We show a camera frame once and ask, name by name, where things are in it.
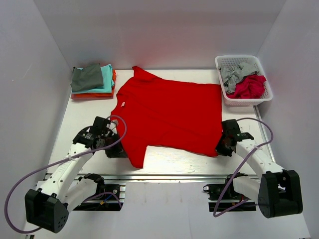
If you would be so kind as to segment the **red t-shirt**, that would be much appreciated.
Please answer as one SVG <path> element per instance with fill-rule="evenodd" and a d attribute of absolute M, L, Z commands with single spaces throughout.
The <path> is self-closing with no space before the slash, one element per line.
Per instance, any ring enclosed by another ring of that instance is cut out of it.
<path fill-rule="evenodd" d="M 134 74 L 117 92 L 112 115 L 128 159 L 143 168 L 148 146 L 163 146 L 217 157 L 222 136 L 219 84 L 166 80 L 134 66 Z"/>

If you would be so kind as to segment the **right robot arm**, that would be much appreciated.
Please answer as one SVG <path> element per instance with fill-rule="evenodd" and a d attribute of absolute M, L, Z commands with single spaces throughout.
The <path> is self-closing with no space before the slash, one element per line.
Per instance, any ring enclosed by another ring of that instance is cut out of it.
<path fill-rule="evenodd" d="M 271 140 L 258 144 L 250 133 L 241 131 L 238 120 L 229 119 L 222 122 L 222 137 L 216 152 L 229 157 L 236 154 L 243 161 L 226 179 L 214 207 L 214 217 L 217 218 L 248 200 L 257 204 L 265 218 L 302 213 L 300 177 L 295 170 L 284 169 L 262 151 L 262 146 L 269 143 Z M 242 195 L 244 199 L 218 213 L 217 209 L 225 194 L 232 199 Z"/>

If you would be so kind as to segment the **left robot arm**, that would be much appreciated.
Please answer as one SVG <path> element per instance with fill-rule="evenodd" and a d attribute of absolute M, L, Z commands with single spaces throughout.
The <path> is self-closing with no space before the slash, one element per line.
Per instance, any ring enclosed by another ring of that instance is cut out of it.
<path fill-rule="evenodd" d="M 115 197 L 105 190 L 105 181 L 99 174 L 88 173 L 75 178 L 83 166 L 98 151 L 108 157 L 124 156 L 121 144 L 123 136 L 115 132 L 118 123 L 126 125 L 120 116 L 95 117 L 91 126 L 80 130 L 72 140 L 66 160 L 60 162 L 53 174 L 38 189 L 30 189 L 25 196 L 27 222 L 53 233 L 60 232 L 69 214 L 82 203 L 102 198 Z"/>

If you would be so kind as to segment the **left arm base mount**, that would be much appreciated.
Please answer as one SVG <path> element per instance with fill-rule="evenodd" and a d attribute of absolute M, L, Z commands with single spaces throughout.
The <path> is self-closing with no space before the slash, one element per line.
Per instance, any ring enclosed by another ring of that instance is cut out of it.
<path fill-rule="evenodd" d="M 94 197 L 91 200 L 86 200 L 77 206 L 75 211 L 120 211 L 125 199 L 126 185 L 125 183 L 117 183 L 106 181 L 99 174 L 86 174 L 77 179 L 77 184 L 83 179 L 90 179 L 97 187 Z"/>

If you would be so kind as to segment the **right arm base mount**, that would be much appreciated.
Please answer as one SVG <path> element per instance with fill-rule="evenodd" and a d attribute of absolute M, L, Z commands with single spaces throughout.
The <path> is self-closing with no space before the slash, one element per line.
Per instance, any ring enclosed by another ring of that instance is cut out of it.
<path fill-rule="evenodd" d="M 218 201 L 224 187 L 226 186 L 229 179 L 231 178 L 231 176 L 232 176 L 231 174 L 227 175 L 224 183 L 212 183 L 212 184 L 206 184 L 203 186 L 203 188 L 202 188 L 203 192 L 208 195 L 209 212 L 211 212 L 211 213 L 214 212 L 217 201 Z M 217 213 L 223 212 L 224 210 L 226 210 L 232 206 L 235 206 L 235 205 L 245 201 L 246 199 L 247 198 L 244 195 L 239 194 L 239 193 L 234 191 L 233 183 L 231 183 L 231 185 L 229 186 L 229 188 L 227 189 L 227 191 L 223 195 L 222 200 L 219 203 L 219 206 L 218 206 L 216 212 Z M 256 209 L 257 209 L 257 205 L 255 204 L 255 202 L 248 200 L 244 204 L 242 204 L 234 209 L 231 209 L 230 211 L 231 212 L 253 212 L 253 211 L 256 211 Z"/>

